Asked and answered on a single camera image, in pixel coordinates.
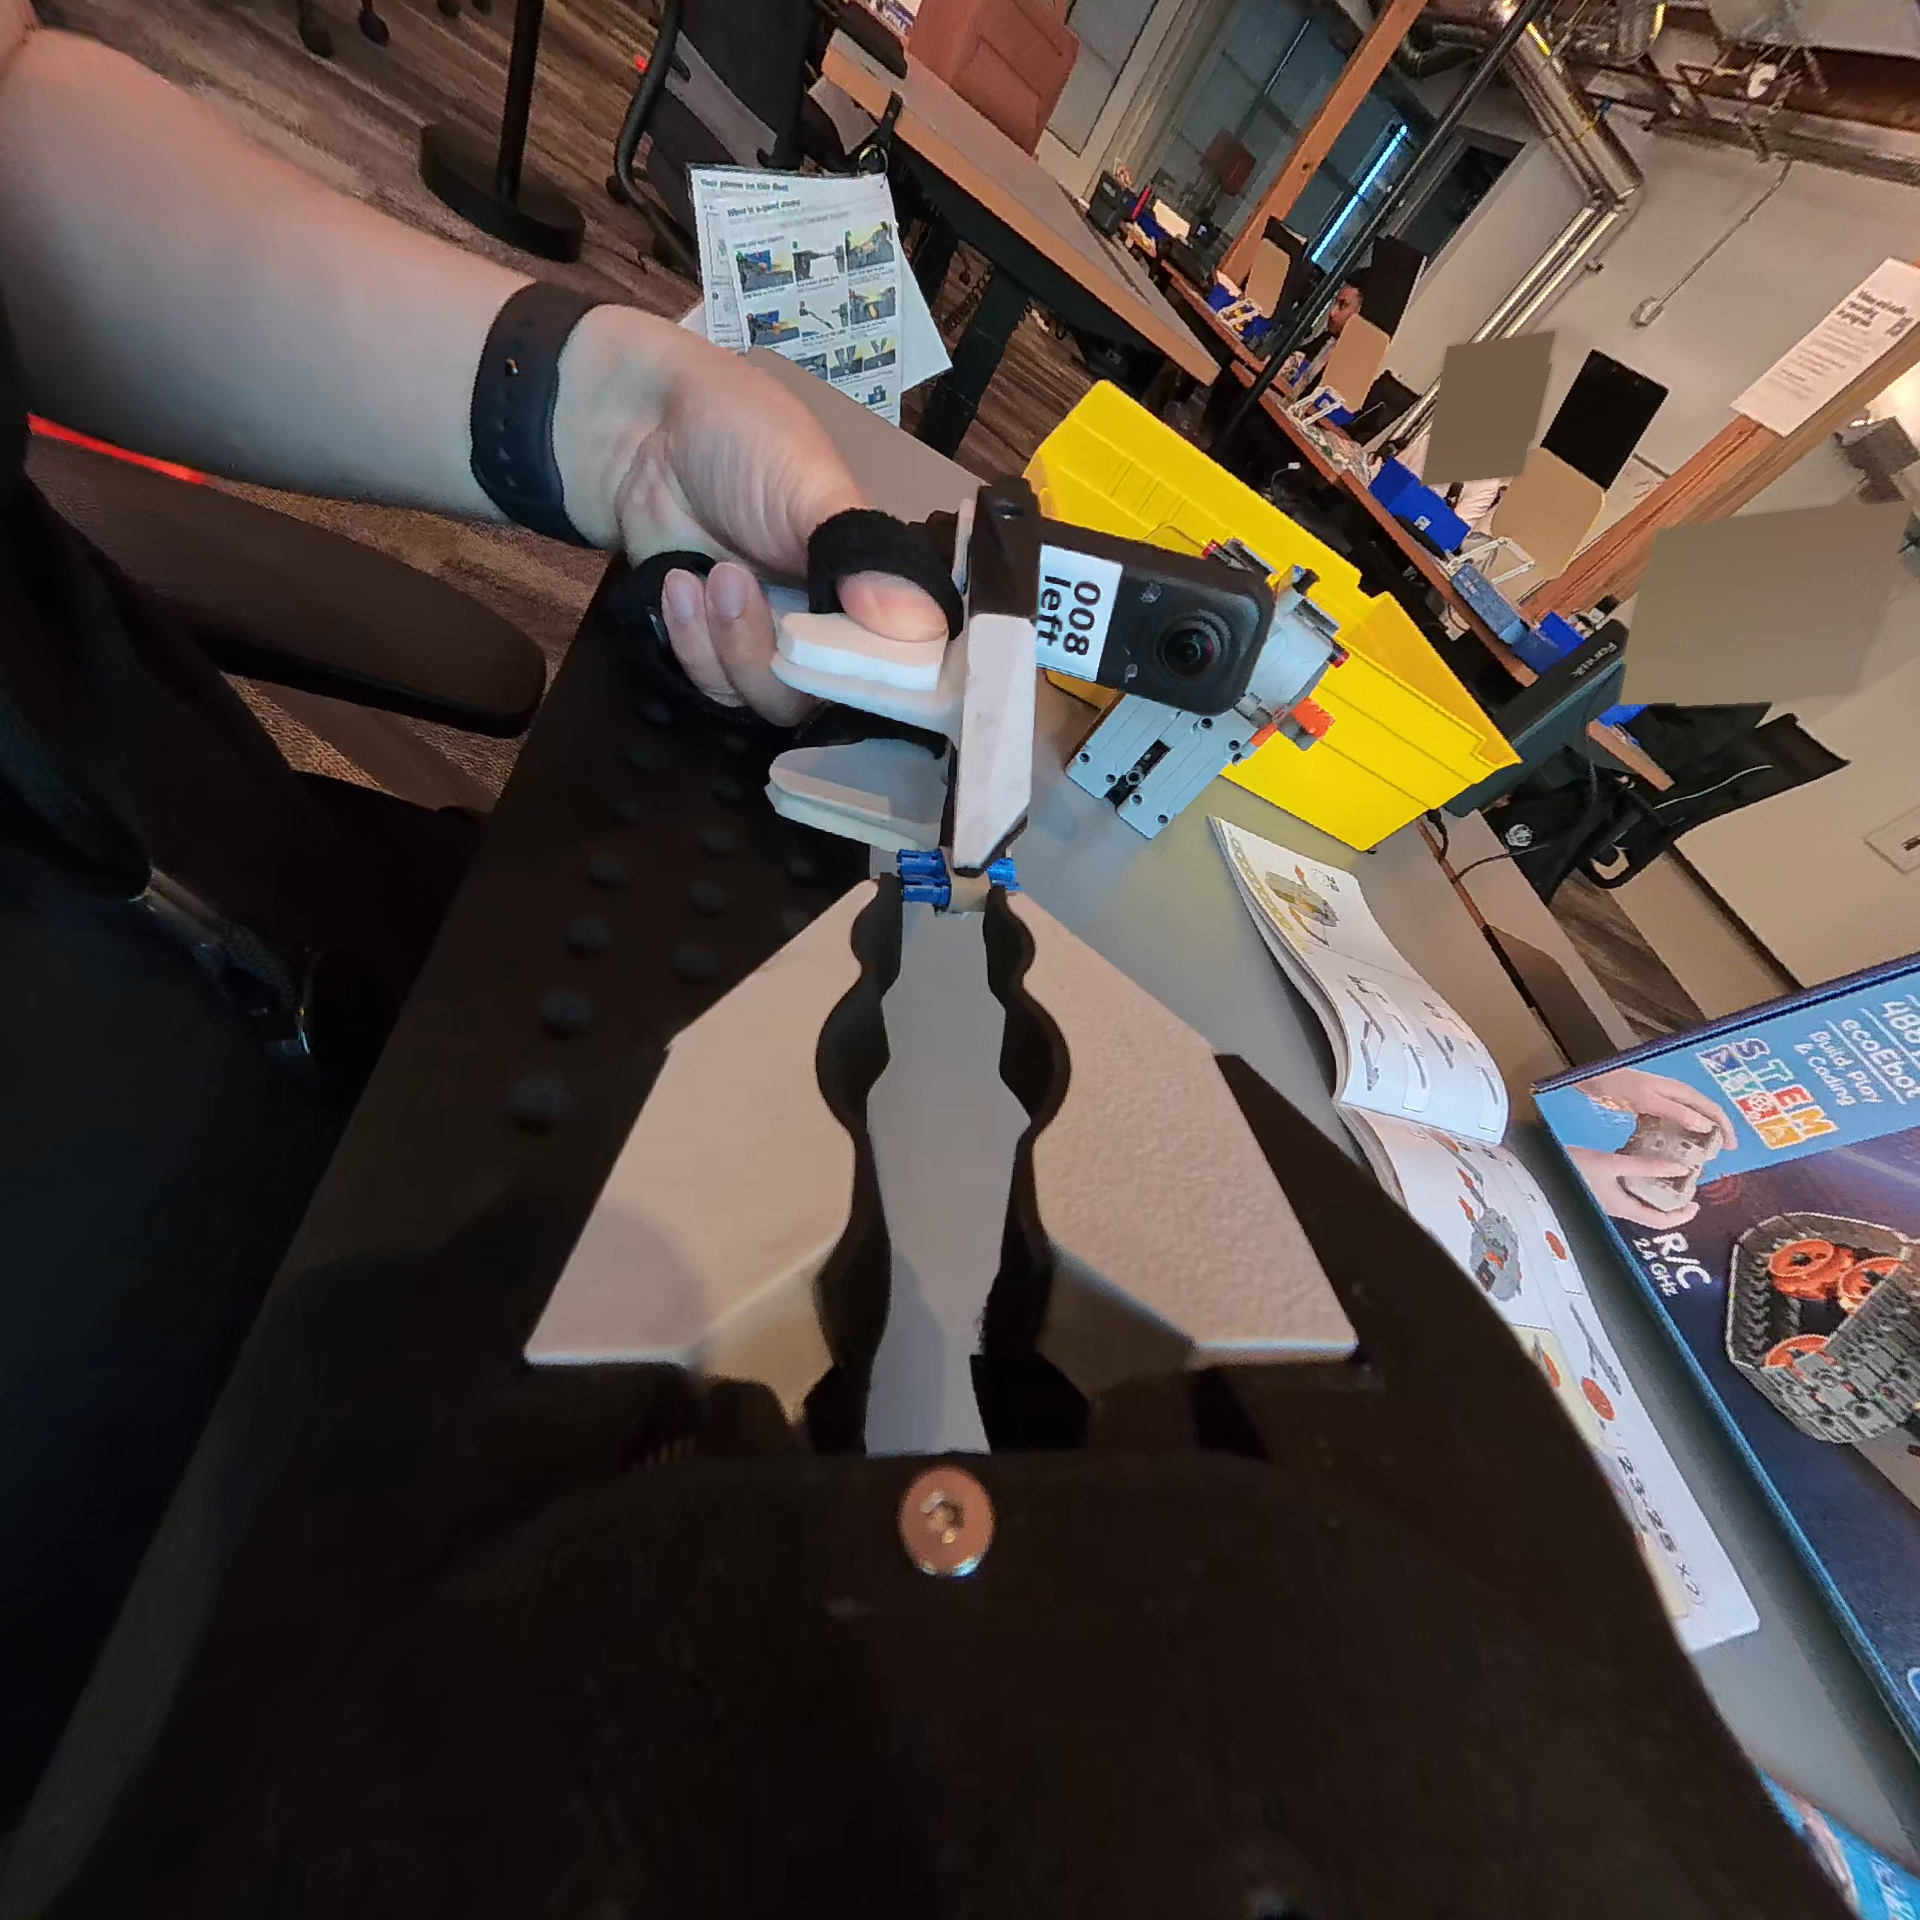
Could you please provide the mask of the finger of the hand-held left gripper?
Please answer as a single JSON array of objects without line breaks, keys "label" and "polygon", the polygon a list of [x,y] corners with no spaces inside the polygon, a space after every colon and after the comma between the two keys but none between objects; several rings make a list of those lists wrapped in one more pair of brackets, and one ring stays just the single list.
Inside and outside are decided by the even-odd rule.
[{"label": "finger of the hand-held left gripper", "polygon": [[1022,615],[975,612],[950,786],[950,866],[984,874],[1023,829],[1032,795],[1037,644]]}]

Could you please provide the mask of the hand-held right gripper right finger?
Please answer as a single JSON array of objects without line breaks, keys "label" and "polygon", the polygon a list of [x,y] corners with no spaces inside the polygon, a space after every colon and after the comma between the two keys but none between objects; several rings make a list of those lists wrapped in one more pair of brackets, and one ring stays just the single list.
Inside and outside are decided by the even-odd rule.
[{"label": "hand-held right gripper right finger", "polygon": [[1081,1447],[1133,1383],[1349,1360],[1353,1323],[1214,1048],[1030,897],[989,897],[982,947],[1023,1114],[978,1322],[989,1447]]}]

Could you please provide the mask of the grey connector with blue pins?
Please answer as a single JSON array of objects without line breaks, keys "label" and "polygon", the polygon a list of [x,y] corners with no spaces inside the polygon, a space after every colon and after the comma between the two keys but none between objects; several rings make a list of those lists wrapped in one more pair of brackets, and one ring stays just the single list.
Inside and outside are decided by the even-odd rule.
[{"label": "grey connector with blue pins", "polygon": [[896,876],[905,905],[930,905],[940,915],[982,915],[993,895],[1020,895],[1017,864],[1000,857],[982,871],[952,871],[940,848],[900,848]]}]

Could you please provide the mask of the person's left forearm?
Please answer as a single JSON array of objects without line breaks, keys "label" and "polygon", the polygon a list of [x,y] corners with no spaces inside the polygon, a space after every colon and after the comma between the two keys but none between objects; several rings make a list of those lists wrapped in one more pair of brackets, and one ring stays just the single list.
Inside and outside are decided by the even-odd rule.
[{"label": "person's left forearm", "polygon": [[470,394],[522,277],[29,4],[4,4],[2,283],[29,416],[264,489],[503,521]]}]

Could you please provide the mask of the grey desk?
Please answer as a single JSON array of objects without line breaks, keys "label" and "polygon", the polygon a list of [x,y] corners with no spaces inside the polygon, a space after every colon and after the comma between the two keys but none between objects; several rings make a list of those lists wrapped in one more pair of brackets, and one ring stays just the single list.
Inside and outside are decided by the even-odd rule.
[{"label": "grey desk", "polygon": [[[1153,843],[1103,824],[1097,804],[1060,773],[1070,740],[1084,730],[1063,693],[1040,693],[1040,727],[1037,797],[1014,856],[1044,911],[1215,1052],[1244,1058],[1327,1140],[1308,1163],[1287,1160],[1287,1196],[1303,1226],[1313,1226],[1308,1207],[1330,1200],[1340,1252],[1368,1255],[1384,1229],[1409,1239],[1414,1226],[1360,1163],[1354,1140],[1332,1114],[1327,1040],[1268,961],[1202,810],[1193,808]],[[1552,1073],[1548,1031],[1480,944],[1470,908],[1417,829],[1399,833],[1375,856],[1354,856],[1233,786],[1214,786],[1209,802],[1284,848],[1364,871],[1381,923],[1470,1019],[1516,1098]],[[982,1450],[968,1355],[988,1299],[984,1263],[999,1243],[970,1210],[997,1197],[1013,1165],[1014,1098],[991,1079],[997,1005],[975,973],[981,932],[909,908],[903,948],[905,973],[886,999],[896,1063],[876,1098],[879,1180],[897,1200],[903,1226],[896,1228],[896,1316],[879,1344],[868,1445],[876,1453]],[[1733,1445],[1693,1402],[1680,1360],[1664,1351],[1648,1308],[1631,1293],[1624,1264],[1585,1217],[1570,1177],[1552,1163],[1521,1105],[1516,1117],[1513,1149],[1568,1223],[1602,1323],[1672,1473],[1686,1482],[1758,1615],[1751,1635],[1688,1655],[1696,1690],[1711,1693],[1722,1736],[1740,1743],[1751,1769],[1767,1769],[1823,1818],[1913,1868],[1913,1749],[1734,1464]],[[1533,1451],[1504,1445],[1496,1407],[1480,1395],[1477,1377],[1455,1383],[1433,1371],[1438,1338],[1465,1329],[1490,1333],[1492,1312],[1468,1308],[1458,1274],[1447,1285],[1438,1279],[1408,1285],[1404,1264],[1368,1266],[1364,1276],[1390,1280],[1392,1303],[1422,1312],[1417,1408],[1405,1408],[1399,1391],[1375,1378],[1364,1349],[1310,1413],[1293,1413],[1292,1403],[1301,1377],[1319,1373],[1319,1363],[1202,1383],[1193,1434],[1260,1443],[1265,1461],[1298,1482],[1340,1479],[1370,1506],[1394,1509],[1404,1529],[1418,1529],[1429,1547],[1448,1547],[1502,1593],[1525,1601],[1541,1633],[1570,1625],[1576,1561],[1570,1553],[1533,1555],[1545,1544],[1545,1513],[1519,1506],[1519,1495],[1545,1487],[1530,1467]]]}]

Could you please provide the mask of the wood-edged desk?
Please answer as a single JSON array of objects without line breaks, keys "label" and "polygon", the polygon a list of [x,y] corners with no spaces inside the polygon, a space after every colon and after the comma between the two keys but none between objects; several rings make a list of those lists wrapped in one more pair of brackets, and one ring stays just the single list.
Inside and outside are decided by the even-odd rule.
[{"label": "wood-edged desk", "polygon": [[970,323],[932,385],[918,440],[954,455],[1029,307],[1120,351],[1122,388],[1166,388],[1158,365],[1207,388],[1215,359],[1153,281],[1005,132],[908,56],[862,4],[830,4],[823,75],[870,116],[886,169],[925,211],[917,275],[940,295],[952,247],[981,255],[988,279]]}]

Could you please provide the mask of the grey orange toy robot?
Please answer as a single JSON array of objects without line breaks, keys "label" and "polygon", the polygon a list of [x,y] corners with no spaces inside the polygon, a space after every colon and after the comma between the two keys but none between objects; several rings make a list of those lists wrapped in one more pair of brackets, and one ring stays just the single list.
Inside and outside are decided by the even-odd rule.
[{"label": "grey orange toy robot", "polygon": [[1236,540],[1191,557],[1063,528],[1041,546],[1040,666],[1110,693],[1070,783],[1149,840],[1270,739],[1310,752],[1332,727],[1317,691],[1349,657],[1313,588]]}]

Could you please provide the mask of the yellow plastic bin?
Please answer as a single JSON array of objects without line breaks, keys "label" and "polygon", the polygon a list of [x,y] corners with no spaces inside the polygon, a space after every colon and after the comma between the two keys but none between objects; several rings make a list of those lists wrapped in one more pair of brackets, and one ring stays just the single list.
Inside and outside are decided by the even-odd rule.
[{"label": "yellow plastic bin", "polygon": [[1311,573],[1310,602],[1334,621],[1341,660],[1311,691],[1327,717],[1310,743],[1272,735],[1222,777],[1240,792],[1370,851],[1418,815],[1517,767],[1496,724],[1360,570],[1246,488],[1110,381],[1097,381],[1023,468],[1055,521],[1221,560],[1240,546],[1274,586]]}]

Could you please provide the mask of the open instruction booklet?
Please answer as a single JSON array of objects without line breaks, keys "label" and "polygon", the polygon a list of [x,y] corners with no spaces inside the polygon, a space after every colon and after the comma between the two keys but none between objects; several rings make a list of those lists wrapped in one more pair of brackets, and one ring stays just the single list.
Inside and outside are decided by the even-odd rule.
[{"label": "open instruction booklet", "polygon": [[1377,1181],[1504,1319],[1609,1482],[1688,1651],[1760,1615],[1672,1464],[1545,1191],[1505,1148],[1494,1055],[1386,939],[1360,881],[1209,818],[1265,948],[1310,1002],[1332,1098]]}]

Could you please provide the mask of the black perforated panel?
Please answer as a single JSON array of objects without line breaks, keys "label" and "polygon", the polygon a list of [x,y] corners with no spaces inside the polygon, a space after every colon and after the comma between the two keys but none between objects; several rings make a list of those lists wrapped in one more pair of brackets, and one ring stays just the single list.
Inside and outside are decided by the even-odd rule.
[{"label": "black perforated panel", "polygon": [[669,1043],[868,881],[777,817],[783,736],[702,699],[664,648],[671,556],[613,568],[276,1283],[368,1276],[338,1339],[498,1260],[525,1347]]}]

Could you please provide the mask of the black computer monitor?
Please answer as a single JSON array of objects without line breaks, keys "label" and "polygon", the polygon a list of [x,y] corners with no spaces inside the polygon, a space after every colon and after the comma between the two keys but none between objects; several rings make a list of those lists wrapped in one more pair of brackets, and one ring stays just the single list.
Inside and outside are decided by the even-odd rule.
[{"label": "black computer monitor", "polygon": [[1494,714],[1494,727],[1517,762],[1447,802],[1445,815],[1468,818],[1488,810],[1538,776],[1553,754],[1572,751],[1591,724],[1602,724],[1621,706],[1624,640],[1624,625],[1607,620]]}]

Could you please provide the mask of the black jacket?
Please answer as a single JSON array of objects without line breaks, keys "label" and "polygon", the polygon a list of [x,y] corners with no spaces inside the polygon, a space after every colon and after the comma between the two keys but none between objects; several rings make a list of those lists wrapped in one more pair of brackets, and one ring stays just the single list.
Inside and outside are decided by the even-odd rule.
[{"label": "black jacket", "polygon": [[1786,711],[1645,708],[1638,727],[1668,786],[1558,752],[1488,810],[1502,848],[1545,903],[1575,876],[1618,892],[1692,829],[1848,768]]}]

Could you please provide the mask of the printed instruction sheet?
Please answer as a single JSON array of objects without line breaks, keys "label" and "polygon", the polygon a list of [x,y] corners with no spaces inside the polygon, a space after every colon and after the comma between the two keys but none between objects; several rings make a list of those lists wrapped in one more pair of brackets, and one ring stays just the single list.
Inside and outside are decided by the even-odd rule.
[{"label": "printed instruction sheet", "polygon": [[774,353],[896,426],[905,324],[886,178],[706,165],[687,188],[706,341]]}]

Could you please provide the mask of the blue toy kit box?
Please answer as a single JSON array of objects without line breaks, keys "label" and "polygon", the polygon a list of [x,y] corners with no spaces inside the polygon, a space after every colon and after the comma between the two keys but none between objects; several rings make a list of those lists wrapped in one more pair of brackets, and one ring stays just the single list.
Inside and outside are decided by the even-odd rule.
[{"label": "blue toy kit box", "polygon": [[1917,962],[1533,1105],[1846,1648],[1917,1745]]}]

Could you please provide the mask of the white wall notice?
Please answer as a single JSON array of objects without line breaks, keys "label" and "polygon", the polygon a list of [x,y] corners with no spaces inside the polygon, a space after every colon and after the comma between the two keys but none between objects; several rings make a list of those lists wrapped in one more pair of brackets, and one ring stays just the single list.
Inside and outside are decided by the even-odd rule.
[{"label": "white wall notice", "polygon": [[1896,348],[1916,341],[1917,268],[1887,258],[1734,400],[1734,413],[1786,436]]}]

